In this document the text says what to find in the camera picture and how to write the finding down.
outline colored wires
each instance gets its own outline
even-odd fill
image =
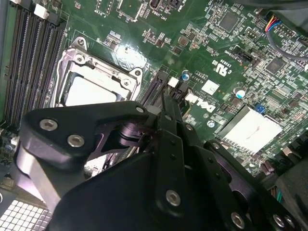
[[[282,21],[278,18],[276,18],[274,15],[271,17],[271,19],[269,20],[268,24],[265,27],[265,32],[269,32],[270,30],[272,30],[275,26],[281,24]]]
[[[281,49],[280,47],[277,46],[274,38],[270,34],[270,31],[275,26],[277,26],[277,25],[279,25],[281,23],[282,23],[282,21],[280,19],[276,18],[273,15],[271,17],[271,19],[269,20],[269,22],[267,23],[266,27],[265,27],[265,35],[266,35],[266,38],[268,39],[270,45],[272,46],[272,48],[274,50],[276,50],[277,52],[279,52],[282,56],[284,56],[284,57],[286,57],[288,59],[300,60],[300,61],[308,61],[308,57],[289,54],[289,53],[285,52],[283,49]]]

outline black ram slot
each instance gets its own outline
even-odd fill
[[[32,78],[30,75],[31,70],[31,60],[35,53],[35,42],[39,30],[39,21],[35,17],[30,17],[27,31],[26,39],[24,43],[24,54],[21,61],[22,71],[17,83],[17,102],[15,104],[14,115],[13,115],[13,124],[17,127],[19,126],[20,116],[25,107],[25,99],[28,93],[28,82],[29,78]]]
[[[39,50],[37,52],[37,57],[36,57],[36,65],[35,65],[35,70],[34,70],[34,76],[36,76],[36,78],[33,79],[32,83],[31,83],[31,94],[29,101],[27,102],[27,109],[26,112],[33,110],[34,107],[34,102],[35,102],[35,96],[37,95],[37,90],[39,88],[39,84],[40,84],[40,74],[43,71],[43,63],[44,63],[44,55],[46,53],[46,48],[47,48],[47,44],[48,44],[48,39],[50,37],[50,31],[49,31],[49,27],[48,24],[46,22],[44,22],[43,24],[44,30],[42,30],[43,34],[41,35],[41,39],[43,39],[40,43],[39,46]]]
[[[57,28],[56,29],[56,41],[55,41],[55,44],[54,44],[54,49],[53,49],[53,52],[52,53],[52,57],[51,57],[51,64],[54,64],[54,65],[49,65],[48,67],[48,72],[47,72],[47,75],[46,75],[46,78],[45,78],[45,84],[44,84],[44,89],[43,89],[43,92],[42,92],[42,95],[40,97],[40,108],[44,108],[46,105],[46,96],[48,95],[48,90],[49,90],[49,86],[50,86],[50,82],[51,82],[51,79],[53,77],[53,74],[54,74],[54,71],[56,69],[56,66],[57,66],[57,63],[58,63],[58,57],[59,57],[59,53],[60,53],[60,49],[61,49],[61,44],[62,44],[62,41],[63,41],[63,36],[64,36],[64,31],[61,30],[60,28]]]
[[[45,30],[46,30],[46,23],[44,21],[40,22],[39,24],[39,32],[36,40],[36,52],[34,53],[33,59],[32,59],[32,69],[31,73],[29,73],[29,83],[28,83],[28,94],[26,95],[26,101],[25,101],[25,107],[22,111],[22,114],[25,112],[31,111],[32,106],[31,103],[34,99],[35,92],[36,92],[36,85],[38,83],[38,78],[35,78],[35,76],[38,76],[38,70],[41,66],[42,62],[42,53],[44,50],[44,46],[42,44],[45,44],[48,37],[45,36]]]
[[[158,71],[155,78],[152,80],[148,90],[145,92],[140,103],[145,105],[150,105],[151,102],[154,102],[159,94],[167,85],[168,73],[164,71]]]
[[[15,27],[14,32],[14,44],[12,48],[11,54],[11,64],[10,64],[10,71],[9,71],[9,84],[7,86],[7,93],[5,99],[5,108],[6,108],[6,115],[5,119],[8,123],[11,123],[12,114],[13,114],[13,104],[14,104],[14,96],[15,96],[15,87],[18,80],[18,69],[19,63],[21,59],[21,52],[23,46],[23,39],[24,39],[24,29],[26,28],[27,21],[29,19],[29,13],[23,9],[17,10],[17,20],[18,24]]]

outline white label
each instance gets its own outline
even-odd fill
[[[207,94],[213,95],[216,90],[219,88],[219,85],[214,83],[211,80],[208,80],[203,87],[201,88],[201,90],[205,91]]]

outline white connector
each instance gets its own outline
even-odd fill
[[[39,4],[36,4],[34,14],[42,19],[46,19],[49,15],[47,9]]]

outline screw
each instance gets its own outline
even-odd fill
[[[181,198],[178,193],[172,189],[167,190],[166,192],[167,201],[173,206],[179,206],[181,204]]]
[[[295,229],[295,224],[293,223],[292,219],[289,216],[285,216],[284,218],[289,223],[289,225],[291,225],[292,228]]]
[[[141,107],[136,107],[136,110],[140,113],[144,113],[144,110]]]
[[[46,131],[53,131],[58,128],[58,124],[56,121],[52,119],[43,119],[40,121],[39,126],[41,129],[44,129]]]
[[[79,135],[70,135],[67,142],[74,148],[80,148],[85,144],[85,140]]]
[[[284,228],[284,222],[283,222],[283,220],[277,214],[274,214],[273,218],[274,218],[274,221],[276,222],[276,224],[279,227]]]
[[[186,124],[186,128],[187,128],[189,131],[192,131],[192,130],[193,130],[192,126],[189,125],[189,124]]]
[[[239,229],[243,230],[245,227],[244,220],[241,218],[241,216],[237,212],[231,213],[231,219],[233,223],[238,227]]]
[[[141,71],[140,70],[135,71],[135,75],[137,76],[141,75]]]
[[[170,116],[168,116],[168,115],[165,115],[165,117],[166,117],[166,119],[168,119],[168,120],[172,120],[172,118],[171,118]]]
[[[219,149],[219,145],[218,144],[213,143],[213,146],[214,146],[215,149]]]
[[[78,39],[77,42],[80,46],[83,46],[85,44],[85,41],[83,39]]]

